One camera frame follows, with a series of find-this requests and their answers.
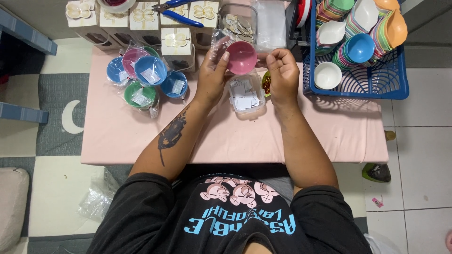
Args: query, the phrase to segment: blue pliers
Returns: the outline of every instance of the blue pliers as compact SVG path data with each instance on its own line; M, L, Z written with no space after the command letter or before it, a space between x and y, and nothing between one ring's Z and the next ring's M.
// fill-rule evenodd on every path
M171 1L167 1L166 3L161 4L161 5L154 5L152 10L158 11L165 16L168 16L176 21L179 21L180 23L183 23L183 24L186 24L189 26L198 27L198 28L203 28L204 25L202 23L199 23L192 19L188 19L182 15L175 13L174 11L168 10L168 8L174 8L174 7L184 5L189 2L193 2L193 1L195 1L195 0L171 0Z

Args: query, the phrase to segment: tattoo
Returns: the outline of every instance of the tattoo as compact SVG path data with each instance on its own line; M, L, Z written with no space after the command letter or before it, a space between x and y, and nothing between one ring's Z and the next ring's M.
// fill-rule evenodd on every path
M162 149L171 148L176 145L177 141L182 137L182 130L184 125L187 123L185 115L187 110L190 108L188 105L183 112L181 112L176 118L174 118L159 134L159 144L157 148L160 151L160 159L162 160L162 165L165 167L163 162Z

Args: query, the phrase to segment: pink bowl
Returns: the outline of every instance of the pink bowl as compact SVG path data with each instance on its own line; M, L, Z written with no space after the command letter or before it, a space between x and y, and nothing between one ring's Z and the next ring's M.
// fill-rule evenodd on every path
M122 66L124 70L129 74L129 77L136 79L135 69L132 67L132 63L136 63L138 59L143 56L150 56L149 53L141 48L131 48L126 51L122 57Z
M226 51L229 52L227 68L234 74L246 74L256 65L257 53L248 42L234 42Z

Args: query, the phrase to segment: table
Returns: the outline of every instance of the table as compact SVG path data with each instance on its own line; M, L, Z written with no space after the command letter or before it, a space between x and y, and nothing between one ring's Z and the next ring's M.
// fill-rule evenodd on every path
M198 66L204 54L197 52ZM106 66L117 56L116 51L102 52L93 47L81 152L83 164L133 164L149 142L184 108L181 100L162 95L159 116L150 119L127 105L113 87L105 85ZM196 92L197 76L197 73L187 75L187 102ZM331 161L388 161L378 101L307 98L301 82L302 73L298 103ZM240 120L225 91L209 114L190 163L283 163L280 125L269 98L264 115L251 121Z

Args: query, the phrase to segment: small green bowl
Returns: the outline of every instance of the small green bowl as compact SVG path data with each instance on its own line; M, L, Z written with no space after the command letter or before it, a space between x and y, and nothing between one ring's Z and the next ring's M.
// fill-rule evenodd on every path
M153 86L143 87L143 95L148 97L149 99L151 99L151 102L148 105L141 106L138 103L132 101L133 93L138 91L141 87L143 87L143 85L139 81L137 81L137 82L133 82L126 88L126 90L124 91L124 99L126 100L127 104L129 104L135 108L148 108L148 107L153 106L154 102L156 101L155 98L156 98L156 94L157 94L157 91L155 90L155 88Z
M148 46L144 46L143 47L144 50L146 50L149 54L151 54L151 56L155 56L158 59L160 59L159 53L157 53L157 51L155 51L155 49L148 47Z

